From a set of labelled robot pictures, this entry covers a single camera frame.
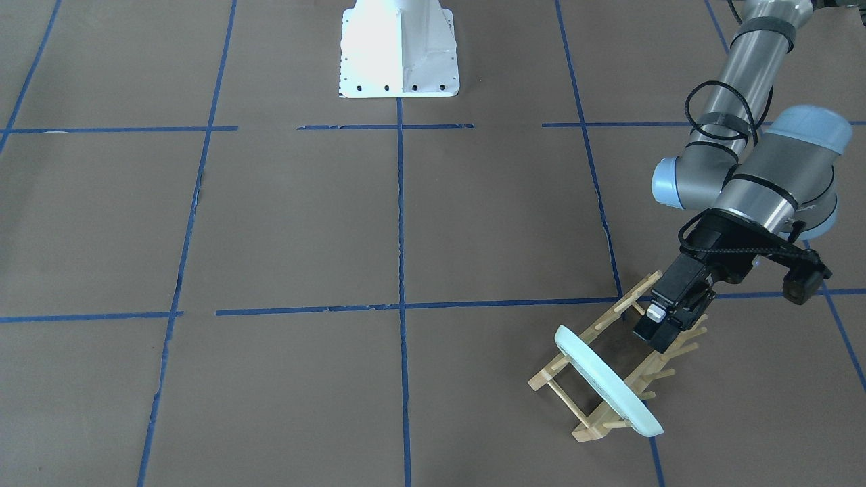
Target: metal base plate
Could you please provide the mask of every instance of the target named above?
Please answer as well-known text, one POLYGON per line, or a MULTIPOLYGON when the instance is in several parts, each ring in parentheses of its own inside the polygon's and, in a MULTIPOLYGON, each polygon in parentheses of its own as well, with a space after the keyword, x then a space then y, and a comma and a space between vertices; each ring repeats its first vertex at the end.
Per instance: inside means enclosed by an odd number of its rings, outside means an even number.
MULTIPOLYGON (((352 19, 352 11, 343 12, 342 36, 352 19)), ((454 35, 454 14, 442 9, 451 35, 454 35)), ((456 53, 430 53, 425 62, 415 67, 405 86, 385 85, 365 79, 352 66, 354 60, 340 53, 339 96, 341 98, 441 98, 456 96, 460 91, 460 75, 457 71, 456 53)))

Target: wooden peg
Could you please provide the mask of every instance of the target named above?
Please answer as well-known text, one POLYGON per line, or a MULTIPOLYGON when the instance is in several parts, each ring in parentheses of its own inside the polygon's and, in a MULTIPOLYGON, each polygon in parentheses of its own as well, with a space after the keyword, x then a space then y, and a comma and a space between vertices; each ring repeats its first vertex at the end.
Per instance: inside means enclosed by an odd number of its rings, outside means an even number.
POLYGON ((554 372, 558 372, 562 367, 568 365, 568 362, 571 358, 568 355, 559 354, 555 359, 553 359, 553 364, 551 364, 550 368, 554 372))
POLYGON ((608 429, 631 428, 631 421, 609 421, 607 423, 604 423, 603 426, 608 429))
POLYGON ((671 352, 670 354, 662 355, 659 360, 661 360, 662 362, 667 362, 668 360, 673 359, 675 357, 679 357, 680 355, 685 355, 689 352, 695 351, 695 350, 697 350, 697 348, 698 348, 697 343, 690 343, 690 344, 686 345, 685 347, 680 348, 679 350, 675 350, 675 351, 671 352))
POLYGON ((584 414, 583 411, 580 411, 580 408, 578 407, 578 405, 574 404, 574 401, 572 400, 572 398, 568 397, 568 394, 566 394, 565 391, 562 390, 562 387, 560 387, 559 384, 556 383, 556 380, 551 380, 550 382, 547 383, 547 385, 550 386, 551 389, 553 389, 553 391, 556 393, 556 395, 559 396, 560 399, 562 399, 562 402, 564 402, 565 405, 568 406, 568 409, 572 410, 572 412, 574 413, 575 416, 578 417, 580 422, 584 426, 589 428, 590 427, 589 418, 586 417, 586 415, 584 414))
POLYGON ((647 382, 652 382, 653 380, 656 380, 656 379, 664 379, 665 377, 670 377, 671 375, 673 375, 675 373, 676 373, 676 370, 674 370, 672 368, 666 368, 666 369, 660 370, 656 373, 648 373, 646 375, 642 375, 641 379, 646 380, 647 382))

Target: blue joint cap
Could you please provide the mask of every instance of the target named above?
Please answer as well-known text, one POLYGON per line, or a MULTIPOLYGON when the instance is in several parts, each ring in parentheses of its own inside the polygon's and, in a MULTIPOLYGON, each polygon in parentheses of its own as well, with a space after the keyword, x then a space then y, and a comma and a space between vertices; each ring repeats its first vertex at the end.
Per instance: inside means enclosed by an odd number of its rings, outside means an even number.
POLYGON ((676 157, 662 159, 652 173, 652 196, 662 205, 682 210, 680 193, 676 190, 676 157))
POLYGON ((842 115, 813 105, 787 108, 766 132, 809 142, 839 155, 845 152, 853 134, 851 124, 842 115))
MULTIPOLYGON (((821 237, 824 233, 827 233, 827 231, 829 229, 833 228, 833 224, 836 223, 836 218, 837 218, 838 213, 839 213, 839 200, 837 197, 836 207, 833 208, 833 212, 830 213, 830 215, 827 217, 827 219, 824 220, 823 222, 821 222, 820 224, 818 224, 818 226, 816 226, 815 228, 810 228, 809 230, 801 233, 798 240, 812 240, 813 238, 821 237)), ((781 232, 780 235, 782 236, 782 238, 788 238, 788 236, 791 234, 781 232)))

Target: black cable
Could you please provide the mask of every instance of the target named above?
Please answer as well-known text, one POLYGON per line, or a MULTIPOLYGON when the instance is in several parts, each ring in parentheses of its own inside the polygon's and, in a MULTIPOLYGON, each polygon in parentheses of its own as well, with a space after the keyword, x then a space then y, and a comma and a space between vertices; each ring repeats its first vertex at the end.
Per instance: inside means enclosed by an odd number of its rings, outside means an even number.
MULTIPOLYGON (((753 144, 757 146, 758 145, 758 127, 759 126, 755 124, 754 115, 752 115, 752 109, 749 107, 749 102, 746 101, 746 98, 739 91, 737 91, 737 88, 734 88, 731 85, 729 85, 723 81, 716 81, 716 80, 704 81, 700 85, 696 86, 695 89, 693 89, 692 92, 688 94, 688 96, 686 97, 686 104, 685 104, 686 120, 688 120, 688 123, 692 124, 692 128, 694 128, 694 130, 696 130, 698 133, 700 133, 701 135, 704 135, 706 137, 709 137, 710 139, 716 139, 716 140, 746 139, 746 142, 748 143, 749 136, 745 133, 741 133, 739 135, 732 135, 732 136, 716 135, 714 133, 710 133, 710 132, 707 132, 706 130, 702 129, 701 126, 699 126, 697 124, 697 122, 695 122, 695 119, 692 118, 692 113, 691 113, 691 110, 689 110, 688 105, 691 103, 692 98, 695 96, 695 94, 697 92, 701 91, 701 88, 704 88, 704 87, 709 86, 709 85, 715 85, 718 87, 725 88, 727 91, 731 92, 731 94, 733 94, 737 98, 737 100, 740 101, 740 103, 743 105, 743 108, 746 109, 746 117, 748 118, 749 129, 752 132, 753 144)), ((766 111, 769 111, 769 105, 770 104, 767 103, 767 106, 765 107, 765 115, 764 116, 766 116, 766 111)))
POLYGON ((688 230, 689 227, 691 227, 698 220, 700 220, 701 217, 703 217, 707 213, 707 211, 708 210, 701 211, 700 213, 698 213, 697 215, 692 217, 692 219, 690 219, 688 222, 686 222, 686 224, 683 225, 682 228, 680 228, 680 231, 677 232, 676 237, 680 240, 680 245, 683 247, 683 249, 691 250, 693 252, 700 252, 700 253, 704 253, 704 254, 757 254, 760 256, 768 256, 768 255, 772 254, 774 256, 786 256, 786 257, 797 258, 797 259, 811 260, 810 259, 811 254, 807 250, 801 250, 801 249, 798 249, 798 251, 785 250, 780 246, 776 247, 776 248, 773 248, 773 247, 752 247, 752 248, 745 247, 745 248, 741 248, 741 249, 706 249, 706 248, 702 248, 702 247, 695 247, 691 243, 686 242, 686 237, 685 237, 686 230, 688 230))
POLYGON ((755 126, 755 130, 758 130, 760 126, 764 125, 764 120, 766 119, 766 115, 770 112, 770 103, 772 103, 772 89, 775 87, 770 87, 770 93, 766 96, 766 103, 764 104, 764 113, 760 115, 760 120, 758 120, 758 125, 755 126))
POLYGON ((742 25, 743 19, 740 18, 740 14, 737 13, 737 8, 734 7, 734 0, 727 0, 727 6, 731 8, 731 13, 734 14, 734 18, 737 19, 737 23, 739 25, 742 25))
MULTIPOLYGON (((737 12, 737 8, 734 7, 734 0, 727 0, 727 6, 731 9, 731 13, 734 14, 734 19, 736 19, 739 25, 743 24, 743 19, 740 17, 740 13, 737 12)), ((760 120, 755 125, 755 130, 759 129, 762 125, 764 125, 764 119, 766 119, 767 113, 770 111, 770 103, 772 102, 772 87, 770 87, 770 94, 766 97, 766 104, 764 105, 764 113, 760 116, 760 120)))

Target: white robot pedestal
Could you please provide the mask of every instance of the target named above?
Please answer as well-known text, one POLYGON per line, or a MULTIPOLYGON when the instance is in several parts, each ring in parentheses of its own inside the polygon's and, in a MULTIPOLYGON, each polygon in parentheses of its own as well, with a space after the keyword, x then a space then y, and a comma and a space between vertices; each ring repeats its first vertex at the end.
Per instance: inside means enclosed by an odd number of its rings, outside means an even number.
POLYGON ((438 0, 357 0, 343 13, 339 95, 454 96, 460 90, 454 15, 438 0))

